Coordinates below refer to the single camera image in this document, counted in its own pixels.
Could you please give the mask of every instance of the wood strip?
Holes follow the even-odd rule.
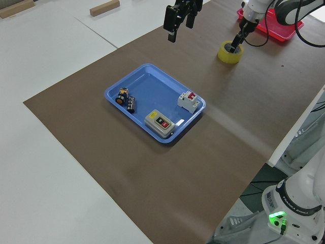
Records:
[[[120,7],[120,1],[112,0],[108,3],[102,4],[102,5],[99,5],[97,7],[90,9],[90,14],[91,14],[91,16],[97,16],[97,15],[103,14],[107,11],[110,11],[112,9],[115,9],[117,7]]]
[[[26,9],[29,9],[31,7],[35,6],[34,1],[33,0],[24,0],[20,3],[11,5],[9,7],[6,7],[4,9],[0,10],[0,17],[2,19],[7,18],[9,16],[12,16],[14,14],[17,14],[21,11],[24,11]]]

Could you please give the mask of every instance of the blue tray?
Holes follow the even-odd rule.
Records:
[[[136,112],[129,113],[126,105],[119,105],[115,98],[121,87],[127,87],[129,95],[136,98]],[[105,91],[105,98],[126,114],[137,125],[161,143],[173,141],[206,107],[198,96],[199,108],[194,114],[177,105],[178,97],[188,91],[186,86],[152,64],[144,64],[116,82]],[[145,125],[145,117],[154,109],[176,124],[173,135],[163,139]]]

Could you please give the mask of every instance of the yellow sticker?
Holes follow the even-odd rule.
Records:
[[[155,116],[157,115],[157,112],[156,111],[153,111],[151,113],[151,115],[149,115],[150,118],[155,118]]]

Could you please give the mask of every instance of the green light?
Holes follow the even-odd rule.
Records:
[[[286,215],[286,212],[284,211],[279,211],[279,212],[275,212],[275,213],[272,213],[269,215],[269,219],[270,219],[270,222],[274,224],[275,221],[278,221],[280,218],[284,217]]]

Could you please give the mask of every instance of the brown table surface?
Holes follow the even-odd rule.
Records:
[[[237,65],[220,62],[220,44],[238,32],[239,7],[208,2],[175,44],[160,27],[24,102],[155,244],[204,243],[324,84],[324,50],[296,36],[262,48],[244,44]],[[307,17],[302,33],[318,41],[320,27]],[[144,63],[207,102],[171,145],[103,95]]]

